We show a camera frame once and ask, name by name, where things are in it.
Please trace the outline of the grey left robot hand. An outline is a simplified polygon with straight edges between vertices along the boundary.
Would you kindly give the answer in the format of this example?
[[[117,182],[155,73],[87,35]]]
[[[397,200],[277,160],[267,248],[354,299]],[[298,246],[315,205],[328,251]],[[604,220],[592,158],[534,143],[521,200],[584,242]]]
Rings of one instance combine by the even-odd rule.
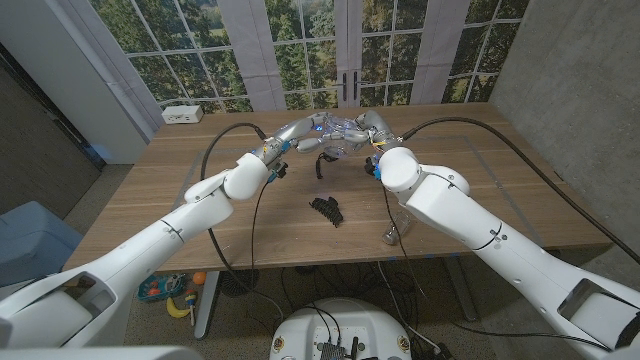
[[[310,153],[321,145],[343,140],[344,133],[330,130],[328,121],[333,117],[328,112],[318,112],[278,129],[263,144],[252,151],[265,165],[273,163],[290,149],[299,153]]]

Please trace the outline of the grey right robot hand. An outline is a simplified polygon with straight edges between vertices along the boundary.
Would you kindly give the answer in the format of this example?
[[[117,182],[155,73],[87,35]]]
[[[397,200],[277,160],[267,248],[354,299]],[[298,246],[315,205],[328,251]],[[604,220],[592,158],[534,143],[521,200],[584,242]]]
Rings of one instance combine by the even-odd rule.
[[[336,120],[329,136],[332,141],[344,142],[346,148],[353,152],[366,146],[385,152],[402,143],[402,139],[394,134],[387,122],[374,110],[368,110],[353,119]]]

